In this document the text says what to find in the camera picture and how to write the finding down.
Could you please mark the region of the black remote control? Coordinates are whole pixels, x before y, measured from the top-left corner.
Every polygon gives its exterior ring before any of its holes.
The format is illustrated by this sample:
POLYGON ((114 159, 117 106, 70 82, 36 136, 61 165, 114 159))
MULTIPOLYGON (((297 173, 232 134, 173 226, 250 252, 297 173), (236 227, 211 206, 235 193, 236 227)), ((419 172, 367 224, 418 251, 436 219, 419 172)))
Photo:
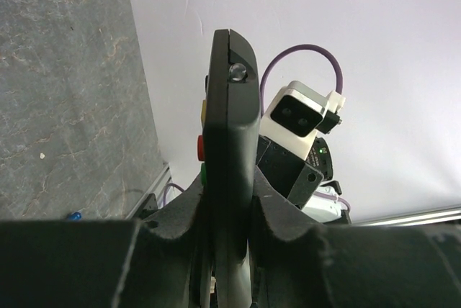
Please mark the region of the black remote control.
POLYGON ((202 138, 219 307, 251 306, 248 238, 260 117, 252 46, 234 30, 216 30, 202 138))

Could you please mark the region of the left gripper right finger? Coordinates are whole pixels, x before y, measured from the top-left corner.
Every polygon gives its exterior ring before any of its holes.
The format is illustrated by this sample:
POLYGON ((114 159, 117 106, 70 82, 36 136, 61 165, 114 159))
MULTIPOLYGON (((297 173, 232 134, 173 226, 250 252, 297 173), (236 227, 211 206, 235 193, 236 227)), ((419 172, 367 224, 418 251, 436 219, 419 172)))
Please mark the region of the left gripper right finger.
POLYGON ((254 175, 249 233, 259 307, 458 307, 460 228, 323 225, 254 175))

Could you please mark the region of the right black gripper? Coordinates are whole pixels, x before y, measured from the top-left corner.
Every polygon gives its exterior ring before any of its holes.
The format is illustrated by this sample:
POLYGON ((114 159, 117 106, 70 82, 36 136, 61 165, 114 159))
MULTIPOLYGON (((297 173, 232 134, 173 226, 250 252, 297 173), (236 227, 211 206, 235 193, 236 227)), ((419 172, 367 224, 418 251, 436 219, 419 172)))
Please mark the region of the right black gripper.
POLYGON ((334 175, 327 142, 314 140, 306 159, 301 159, 276 142, 259 137, 256 165, 270 185, 297 208, 302 209, 314 191, 334 175))

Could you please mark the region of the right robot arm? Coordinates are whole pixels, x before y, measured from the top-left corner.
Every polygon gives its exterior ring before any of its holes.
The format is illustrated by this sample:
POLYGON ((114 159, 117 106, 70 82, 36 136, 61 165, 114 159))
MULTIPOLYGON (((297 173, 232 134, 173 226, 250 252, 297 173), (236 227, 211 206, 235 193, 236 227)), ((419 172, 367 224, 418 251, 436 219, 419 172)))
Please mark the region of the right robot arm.
POLYGON ((303 160, 261 136, 256 164, 270 185, 304 214, 320 223, 349 224, 350 205, 341 197, 327 142, 317 137, 303 160))

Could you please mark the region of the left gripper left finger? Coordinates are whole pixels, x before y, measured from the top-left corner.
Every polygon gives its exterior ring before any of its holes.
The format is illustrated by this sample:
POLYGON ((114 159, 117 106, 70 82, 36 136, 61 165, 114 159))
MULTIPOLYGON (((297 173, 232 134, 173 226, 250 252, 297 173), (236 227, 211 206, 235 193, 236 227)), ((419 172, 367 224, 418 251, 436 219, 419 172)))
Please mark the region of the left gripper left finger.
POLYGON ((1 223, 3 307, 208 307, 202 183, 147 221, 1 223))

